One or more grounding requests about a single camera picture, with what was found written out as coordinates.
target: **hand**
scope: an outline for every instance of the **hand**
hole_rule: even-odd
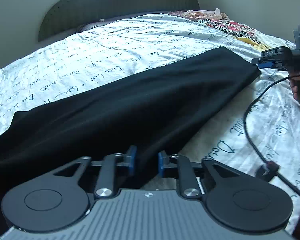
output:
[[[296,86],[295,80],[300,81],[300,77],[296,77],[296,78],[290,79],[290,87],[291,87],[291,91],[293,93],[293,98],[295,100],[299,101],[299,98],[298,98],[298,87]]]

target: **cable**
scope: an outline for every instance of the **cable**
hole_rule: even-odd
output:
[[[288,77],[285,77],[285,78],[282,78],[282,79],[279,79],[278,81],[276,82],[273,82],[271,85],[269,85],[255,100],[252,101],[252,103],[248,106],[247,110],[244,112],[244,115],[243,115],[243,129],[244,129],[244,132],[246,134],[246,137],[248,139],[248,142],[250,143],[250,145],[252,146],[252,148],[255,150],[255,152],[258,154],[258,156],[260,157],[260,159],[266,163],[266,159],[263,157],[263,155],[261,154],[261,152],[258,150],[258,148],[255,146],[255,144],[253,143],[253,141],[251,140],[250,136],[249,136],[249,133],[247,131],[247,116],[251,110],[251,108],[253,107],[253,105],[269,90],[269,88],[273,87],[274,85],[282,82],[282,81],[285,81],[289,78],[295,78],[295,77],[300,77],[300,74],[299,75],[295,75],[295,76],[288,76]],[[300,196],[300,189],[298,189],[297,187],[295,187],[290,181],[288,181],[282,174],[280,174],[279,172],[276,172],[276,176],[284,183],[286,184],[289,188],[291,188],[295,193],[297,193],[299,196]]]

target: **bed sheet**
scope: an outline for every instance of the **bed sheet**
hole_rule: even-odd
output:
[[[274,46],[293,46],[279,38],[259,35]],[[0,135],[9,128],[16,111],[27,111],[221,46],[247,61],[260,56],[251,45],[219,30],[165,14],[119,20],[74,34],[0,70]],[[262,75],[210,119],[180,153],[191,161],[210,156],[253,175],[261,161],[243,133],[243,112],[282,75],[262,70]],[[269,90],[247,122],[252,140],[265,157],[281,165],[281,172],[300,188],[300,108],[288,82]],[[286,228],[292,233],[300,215],[300,197],[278,179],[271,183],[292,197],[294,210]],[[146,187],[170,188],[173,183],[155,178]]]

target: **black cloth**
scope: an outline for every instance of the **black cloth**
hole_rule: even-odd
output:
[[[140,187],[157,174],[161,150],[177,153],[260,71],[226,48],[128,76],[16,112],[0,136],[0,193],[81,156],[102,160],[138,146]]]

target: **metal screw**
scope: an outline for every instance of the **metal screw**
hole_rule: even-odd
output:
[[[100,188],[96,191],[96,194],[100,197],[109,197],[112,191],[108,188]]]
[[[187,188],[183,194],[185,194],[188,197],[194,197],[194,196],[199,196],[199,191],[195,188]]]

